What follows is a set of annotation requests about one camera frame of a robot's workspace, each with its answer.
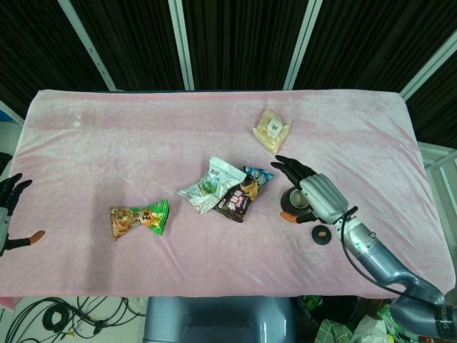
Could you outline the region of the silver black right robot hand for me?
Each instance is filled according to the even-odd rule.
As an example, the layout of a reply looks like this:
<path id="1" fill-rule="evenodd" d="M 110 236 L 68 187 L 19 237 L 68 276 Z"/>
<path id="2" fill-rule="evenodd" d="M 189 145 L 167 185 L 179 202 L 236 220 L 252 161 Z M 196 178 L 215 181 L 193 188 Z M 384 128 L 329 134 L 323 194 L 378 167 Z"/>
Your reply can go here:
<path id="1" fill-rule="evenodd" d="M 306 214 L 283 211 L 281 216 L 294 224 L 319 220 L 324 224 L 335 224 L 348 211 L 348 200 L 324 174 L 296 159 L 276 155 L 271 166 L 283 172 L 310 206 Z"/>

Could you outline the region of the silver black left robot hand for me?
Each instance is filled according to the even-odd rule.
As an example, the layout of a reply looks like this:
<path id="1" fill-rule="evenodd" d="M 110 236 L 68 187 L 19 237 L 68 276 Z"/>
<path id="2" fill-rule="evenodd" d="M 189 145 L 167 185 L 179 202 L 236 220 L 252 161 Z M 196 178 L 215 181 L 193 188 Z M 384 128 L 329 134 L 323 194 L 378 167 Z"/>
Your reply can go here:
<path id="1" fill-rule="evenodd" d="M 21 178 L 22 173 L 18 173 L 1 181 L 1 256 L 5 251 L 35 244 L 45 235 L 45 231 L 40 230 L 23 239 L 9 238 L 9 225 L 16 205 L 22 192 L 33 182 L 28 179 L 16 184 Z"/>

